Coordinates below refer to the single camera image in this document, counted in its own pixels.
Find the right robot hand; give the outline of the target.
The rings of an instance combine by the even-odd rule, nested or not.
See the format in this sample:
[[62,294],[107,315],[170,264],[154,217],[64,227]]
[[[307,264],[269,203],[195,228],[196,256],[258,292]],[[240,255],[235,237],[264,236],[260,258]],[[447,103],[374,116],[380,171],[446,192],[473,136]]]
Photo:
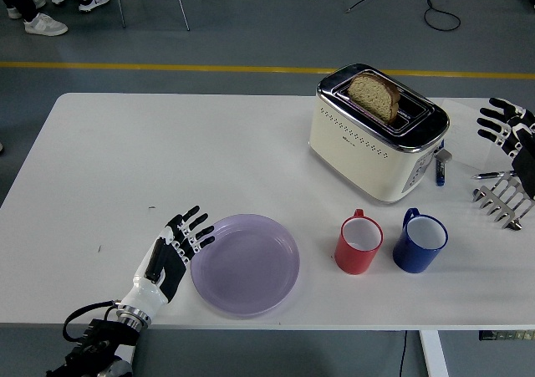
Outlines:
[[504,99],[490,98],[488,103],[491,108],[480,108],[477,134],[512,159],[524,191],[534,197],[534,113]]

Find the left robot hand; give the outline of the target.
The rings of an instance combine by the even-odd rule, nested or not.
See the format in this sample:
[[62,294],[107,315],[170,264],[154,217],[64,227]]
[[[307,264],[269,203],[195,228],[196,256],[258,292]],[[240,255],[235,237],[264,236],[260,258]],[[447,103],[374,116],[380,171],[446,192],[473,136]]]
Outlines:
[[176,295],[192,258],[215,241],[200,207],[174,216],[155,239],[133,277],[133,288],[119,302],[118,318],[150,324]]

